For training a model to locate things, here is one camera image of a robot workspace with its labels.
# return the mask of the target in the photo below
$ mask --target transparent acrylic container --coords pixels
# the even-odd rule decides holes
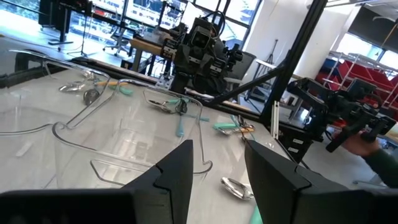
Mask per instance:
[[[163,157],[197,133],[202,105],[192,98],[155,87],[123,86],[134,90],[134,96],[118,89],[78,126],[53,126],[57,138],[57,184],[60,188],[121,187],[134,180]],[[187,112],[166,113],[151,101],[184,100]],[[180,118],[184,135],[179,135]],[[211,161],[205,161],[203,149],[194,147],[194,171],[208,172]]]
[[[46,188],[55,177],[52,125],[70,123],[94,108],[96,101],[83,103],[84,92],[96,88],[99,101],[110,78],[36,52],[0,54],[7,62],[0,76],[0,192]],[[94,87],[89,77],[102,85]],[[71,82],[85,85],[73,93],[59,91]]]

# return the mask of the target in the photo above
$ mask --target robotic manipulator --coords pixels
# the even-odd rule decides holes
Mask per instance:
[[[373,94],[374,90],[376,86],[359,79],[355,79],[346,91],[329,90],[309,78],[291,82],[287,87],[288,92],[312,107],[309,114],[312,119],[304,130],[314,139],[322,139],[328,125],[341,128],[339,135],[327,145],[329,152],[360,131],[363,131],[363,140],[373,142],[378,134],[387,134],[396,124],[394,119],[379,114],[382,101]]]
[[[162,56],[174,63],[170,90],[185,93],[188,87],[214,96],[226,91],[224,77],[232,71],[236,61],[242,61],[243,55],[238,44],[228,49],[219,38],[220,32],[222,29],[205,17],[197,17],[189,34],[182,34],[175,40],[166,39]]]

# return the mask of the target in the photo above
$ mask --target green sleeve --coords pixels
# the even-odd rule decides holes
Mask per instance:
[[[398,188],[398,162],[383,150],[363,157],[372,170],[390,188]]]

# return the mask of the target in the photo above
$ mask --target person's hand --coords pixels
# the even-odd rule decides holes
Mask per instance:
[[[372,143],[363,141],[361,139],[362,132],[349,137],[344,143],[343,147],[352,154],[357,156],[369,156],[379,150],[379,141],[375,140]]]

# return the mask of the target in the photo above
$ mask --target person's arm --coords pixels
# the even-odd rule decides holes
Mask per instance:
[[[398,162],[392,156],[379,149],[362,158],[387,186],[398,188]]]
[[[361,156],[387,186],[398,188],[398,162],[379,148],[378,141],[368,143],[361,139],[360,134],[348,138],[343,147]]]

